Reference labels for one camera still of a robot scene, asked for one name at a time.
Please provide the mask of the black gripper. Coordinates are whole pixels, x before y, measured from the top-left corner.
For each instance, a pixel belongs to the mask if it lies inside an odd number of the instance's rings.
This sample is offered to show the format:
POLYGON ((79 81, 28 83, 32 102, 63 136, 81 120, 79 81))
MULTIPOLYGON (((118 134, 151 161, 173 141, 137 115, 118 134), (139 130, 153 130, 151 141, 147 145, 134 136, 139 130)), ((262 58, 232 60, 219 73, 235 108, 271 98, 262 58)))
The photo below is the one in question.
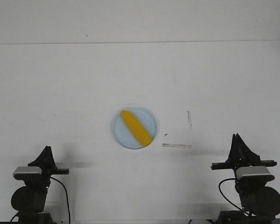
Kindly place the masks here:
MULTIPOLYGON (((269 168, 274 167, 276 165, 277 162, 273 160, 261 161, 260 156, 252 152, 249 149, 249 147, 244 143, 240 135, 237 133, 232 135, 231 149, 226 162, 212 163, 211 170, 231 169, 233 170, 235 177, 235 172, 240 167, 265 166, 269 168), (237 159, 236 149, 240 154, 241 160, 237 163, 232 163, 234 160, 237 159)), ((235 177, 235 189, 239 194, 248 194, 264 187, 268 182, 270 181, 268 181, 268 179, 266 178, 262 179, 259 177, 248 177, 237 180, 235 177)))
POLYGON ((28 174, 27 186, 40 194, 47 194, 52 175, 68 175, 68 168, 57 168, 52 154, 51 146, 46 146, 40 155, 28 164, 30 169, 37 173, 28 174))

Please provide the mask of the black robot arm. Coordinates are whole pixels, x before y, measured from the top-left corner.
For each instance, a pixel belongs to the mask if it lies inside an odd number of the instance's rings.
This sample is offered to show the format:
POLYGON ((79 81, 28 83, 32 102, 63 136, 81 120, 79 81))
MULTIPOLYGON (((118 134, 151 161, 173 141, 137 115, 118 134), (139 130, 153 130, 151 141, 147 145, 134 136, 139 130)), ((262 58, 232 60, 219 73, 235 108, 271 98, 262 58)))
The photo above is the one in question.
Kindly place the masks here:
POLYGON ((50 146, 46 146, 27 166, 17 167, 13 172, 13 178, 24 181, 25 186, 18 188, 11 197, 11 205, 17 213, 10 222, 17 217, 19 224, 53 224, 51 214, 45 213, 44 208, 51 180, 54 180, 61 184, 65 191, 68 223, 71 223, 68 191, 60 180, 52 177, 69 173, 68 168, 56 166, 50 146))
POLYGON ((235 210, 221 211, 217 224, 271 224, 280 214, 280 194, 267 183, 275 179, 268 168, 274 160, 262 160, 249 149, 239 134, 234 134, 228 159, 212 163, 212 170, 231 169, 232 181, 241 202, 235 210))

